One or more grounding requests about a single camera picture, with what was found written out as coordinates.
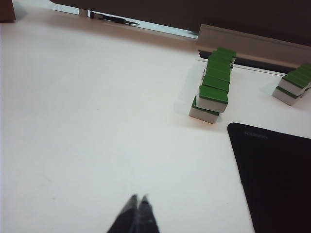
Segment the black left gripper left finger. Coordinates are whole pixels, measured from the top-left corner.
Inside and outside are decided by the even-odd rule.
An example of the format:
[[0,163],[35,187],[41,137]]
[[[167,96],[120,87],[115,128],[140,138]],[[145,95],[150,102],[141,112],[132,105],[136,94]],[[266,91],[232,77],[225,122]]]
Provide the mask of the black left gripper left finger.
[[135,233],[138,214],[138,196],[133,194],[123,206],[108,233]]

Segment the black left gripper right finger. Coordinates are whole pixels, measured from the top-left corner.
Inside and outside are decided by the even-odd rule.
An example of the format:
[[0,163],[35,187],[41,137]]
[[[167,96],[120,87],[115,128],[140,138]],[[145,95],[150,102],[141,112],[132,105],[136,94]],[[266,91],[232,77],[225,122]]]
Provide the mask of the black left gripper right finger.
[[159,227],[147,195],[144,195],[138,203],[134,220],[134,233],[159,233]]

